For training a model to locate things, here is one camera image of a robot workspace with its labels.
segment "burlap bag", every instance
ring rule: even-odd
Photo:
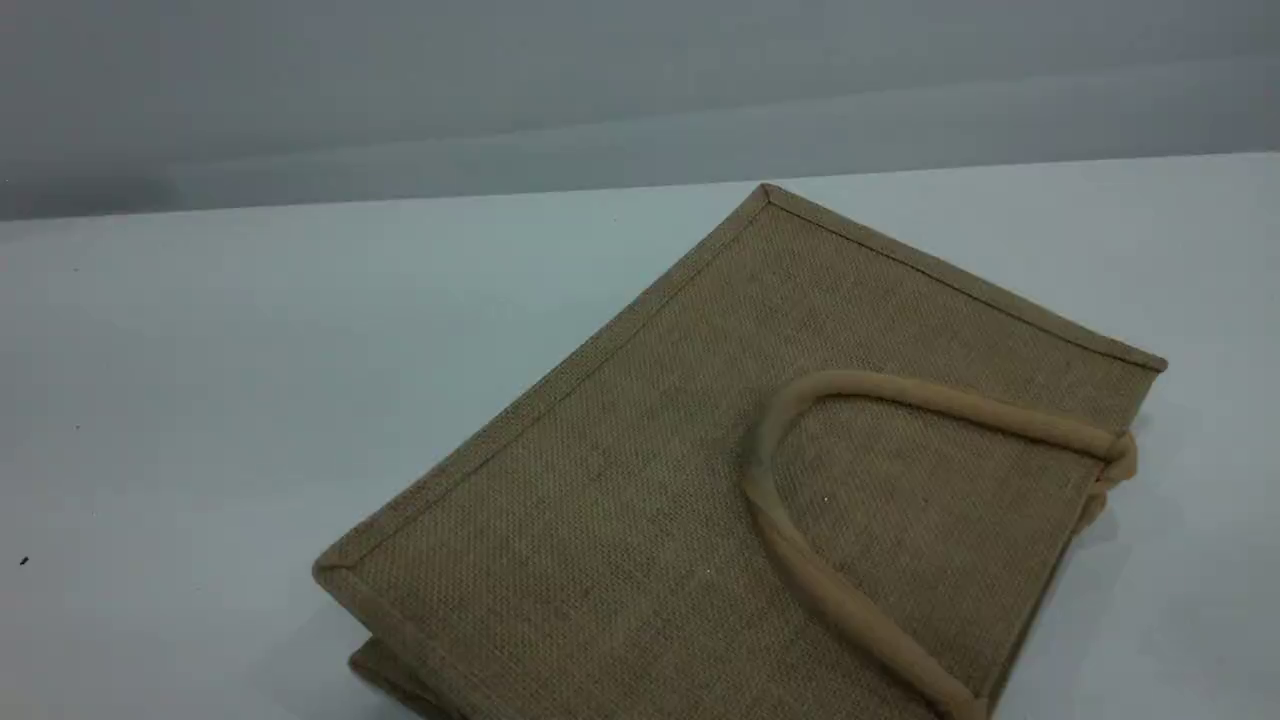
[[[1164,368],[763,186],[315,577],[422,714],[982,717]]]

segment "burlap fabric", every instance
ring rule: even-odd
[[[762,407],[856,369],[1119,436],[1164,368],[762,186],[315,577],[374,634],[353,667],[422,714],[936,717],[765,551],[741,491]],[[1103,469],[867,398],[814,405],[773,465],[813,550],[983,698]]]

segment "rope handle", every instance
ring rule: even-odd
[[[1098,482],[1089,489],[1076,532],[1102,512],[1110,488],[1137,473],[1138,448],[1133,436],[1115,436],[1076,420],[924,380],[858,370],[826,370],[792,380],[773,396],[755,425],[742,489],[751,502],[764,544],[787,569],[795,584],[845,637],[910,683],[946,717],[986,720],[987,698],[975,697],[869,597],[814,552],[782,503],[773,480],[773,451],[791,423],[815,400],[826,396],[874,397],[932,410],[1107,462]]]

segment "gray wall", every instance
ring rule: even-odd
[[[3,20],[10,218],[1280,147],[1275,0],[44,0]]]

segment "white table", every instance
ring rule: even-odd
[[[0,716],[407,717],[312,559],[753,184],[0,224]],[[998,717],[1275,717],[1280,155],[782,184],[1171,363]]]

